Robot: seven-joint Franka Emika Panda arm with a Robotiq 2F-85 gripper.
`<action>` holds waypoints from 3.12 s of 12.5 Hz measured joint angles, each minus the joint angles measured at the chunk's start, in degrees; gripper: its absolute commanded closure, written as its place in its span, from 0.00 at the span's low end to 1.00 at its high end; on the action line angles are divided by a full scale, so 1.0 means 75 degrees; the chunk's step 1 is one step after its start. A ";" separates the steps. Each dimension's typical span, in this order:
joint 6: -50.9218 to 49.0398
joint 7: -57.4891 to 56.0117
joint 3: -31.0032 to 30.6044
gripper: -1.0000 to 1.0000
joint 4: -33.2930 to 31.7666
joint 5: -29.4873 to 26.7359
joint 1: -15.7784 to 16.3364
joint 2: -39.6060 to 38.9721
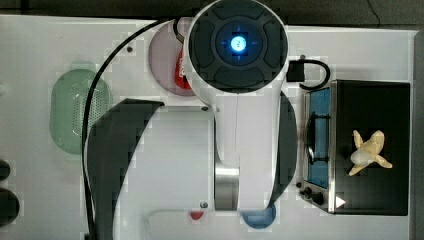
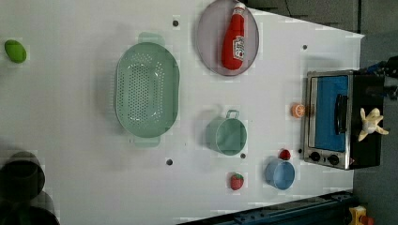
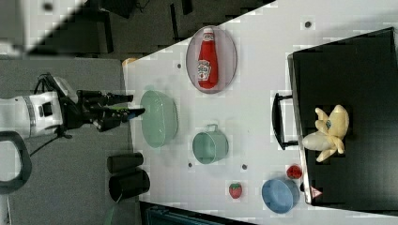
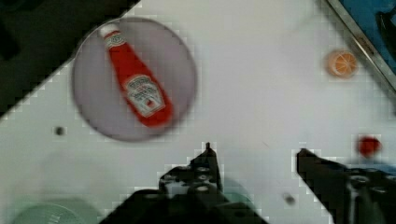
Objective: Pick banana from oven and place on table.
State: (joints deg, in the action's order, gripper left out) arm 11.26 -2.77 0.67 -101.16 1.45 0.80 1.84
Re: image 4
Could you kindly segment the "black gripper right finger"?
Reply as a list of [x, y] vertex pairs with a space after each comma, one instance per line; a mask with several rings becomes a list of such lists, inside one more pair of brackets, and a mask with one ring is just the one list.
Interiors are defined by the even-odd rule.
[[334, 224], [396, 224], [393, 165], [370, 160], [344, 165], [303, 148], [296, 154], [296, 171]]

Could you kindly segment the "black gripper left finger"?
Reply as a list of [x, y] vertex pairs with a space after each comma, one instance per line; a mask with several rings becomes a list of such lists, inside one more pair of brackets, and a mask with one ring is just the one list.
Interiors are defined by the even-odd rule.
[[210, 143], [189, 164], [170, 169], [159, 179], [159, 190], [173, 198], [187, 194], [190, 187], [213, 186], [223, 191], [217, 153]]

